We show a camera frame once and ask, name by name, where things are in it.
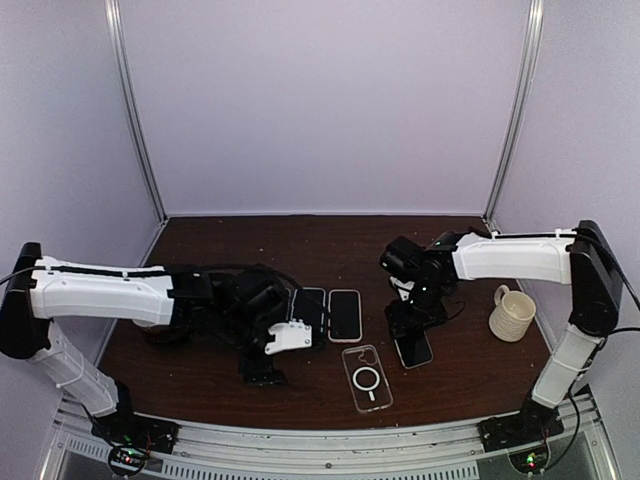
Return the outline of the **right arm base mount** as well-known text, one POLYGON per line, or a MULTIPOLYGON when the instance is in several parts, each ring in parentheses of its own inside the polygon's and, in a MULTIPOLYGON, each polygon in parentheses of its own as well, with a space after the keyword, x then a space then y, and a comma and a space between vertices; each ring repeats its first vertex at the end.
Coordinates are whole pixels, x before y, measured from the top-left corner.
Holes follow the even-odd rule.
POLYGON ((551 463, 548 439, 564 432, 558 408, 530 398, 509 415, 490 417, 478 424, 484 451, 509 450, 511 466, 526 475, 542 474, 551 463))

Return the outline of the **cream ribbed mug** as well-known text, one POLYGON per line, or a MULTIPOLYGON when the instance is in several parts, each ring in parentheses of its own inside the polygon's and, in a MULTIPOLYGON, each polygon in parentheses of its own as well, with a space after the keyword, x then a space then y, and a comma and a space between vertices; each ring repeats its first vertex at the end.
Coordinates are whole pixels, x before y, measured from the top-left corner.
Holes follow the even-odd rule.
POLYGON ((488 322, 490 331, 499 340, 520 341, 536 315, 535 302, 522 291, 500 285, 494 293, 494 304, 488 322))

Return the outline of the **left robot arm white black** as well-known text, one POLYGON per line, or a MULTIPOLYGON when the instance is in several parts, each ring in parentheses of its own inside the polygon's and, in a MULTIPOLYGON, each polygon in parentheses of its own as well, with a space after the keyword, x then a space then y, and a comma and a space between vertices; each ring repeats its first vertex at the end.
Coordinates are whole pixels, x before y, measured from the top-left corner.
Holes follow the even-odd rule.
POLYGON ((244 375, 258 384, 282 381, 273 355, 311 344, 308 326, 287 319, 288 292, 265 267, 118 268, 69 263, 27 243, 1 281, 1 352, 42 366, 57 388, 75 397, 123 444, 144 424, 121 383, 87 362, 57 317, 113 318, 172 333, 203 329, 241 353, 244 375))

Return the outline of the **light blue phone case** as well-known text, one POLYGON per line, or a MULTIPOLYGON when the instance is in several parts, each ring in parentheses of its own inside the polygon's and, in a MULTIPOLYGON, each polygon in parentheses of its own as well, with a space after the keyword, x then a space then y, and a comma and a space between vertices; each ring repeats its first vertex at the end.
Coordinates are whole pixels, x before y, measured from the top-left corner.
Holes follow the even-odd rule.
POLYGON ((311 327, 312 347, 326 343, 326 291, 322 288, 296 289, 291 304, 291 319, 311 327))

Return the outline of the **grey clear phone case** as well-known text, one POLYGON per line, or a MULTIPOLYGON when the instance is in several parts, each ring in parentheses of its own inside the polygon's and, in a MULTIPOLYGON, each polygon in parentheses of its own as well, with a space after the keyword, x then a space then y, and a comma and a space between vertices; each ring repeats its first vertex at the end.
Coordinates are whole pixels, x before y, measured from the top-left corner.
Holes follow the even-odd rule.
POLYGON ((347 348, 342 352, 341 358, 358 413, 381 411, 393 405, 391 388, 373 345, 347 348))

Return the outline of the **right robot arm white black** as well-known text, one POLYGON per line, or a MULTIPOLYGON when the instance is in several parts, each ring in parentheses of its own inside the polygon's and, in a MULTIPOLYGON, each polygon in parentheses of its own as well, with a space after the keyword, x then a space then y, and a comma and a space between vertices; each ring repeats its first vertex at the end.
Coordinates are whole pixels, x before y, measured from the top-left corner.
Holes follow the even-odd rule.
POLYGON ((399 236, 385 247, 379 264, 399 295, 385 309, 395 339, 445 323, 442 299, 461 281, 513 279, 570 286, 568 324, 530 391, 533 404, 513 419, 513 433, 526 442, 550 426, 549 410, 565 398, 597 346, 619 322, 622 274, 593 220, 539 234, 450 231, 427 247, 399 236))

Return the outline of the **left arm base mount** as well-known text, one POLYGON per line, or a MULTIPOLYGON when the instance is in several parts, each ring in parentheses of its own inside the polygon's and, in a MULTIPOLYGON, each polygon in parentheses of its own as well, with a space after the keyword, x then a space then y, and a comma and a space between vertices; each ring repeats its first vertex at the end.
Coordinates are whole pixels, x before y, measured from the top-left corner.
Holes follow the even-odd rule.
POLYGON ((179 425, 136 414, 129 388, 119 381, 115 381, 115 386, 118 401, 113 413, 102 417, 88 411, 86 414, 92 424, 91 433, 110 446, 107 465, 112 473, 130 479, 148 465, 152 453, 173 452, 179 425))

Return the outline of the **dark smartphone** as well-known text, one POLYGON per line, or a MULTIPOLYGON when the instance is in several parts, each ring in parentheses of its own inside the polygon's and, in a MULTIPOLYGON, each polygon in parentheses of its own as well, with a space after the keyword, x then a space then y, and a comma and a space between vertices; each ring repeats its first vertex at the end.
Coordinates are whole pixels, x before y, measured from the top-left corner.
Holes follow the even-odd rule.
POLYGON ((434 354, 424 331, 407 333, 394 340, 400 363, 406 370, 412 370, 431 363, 434 354))

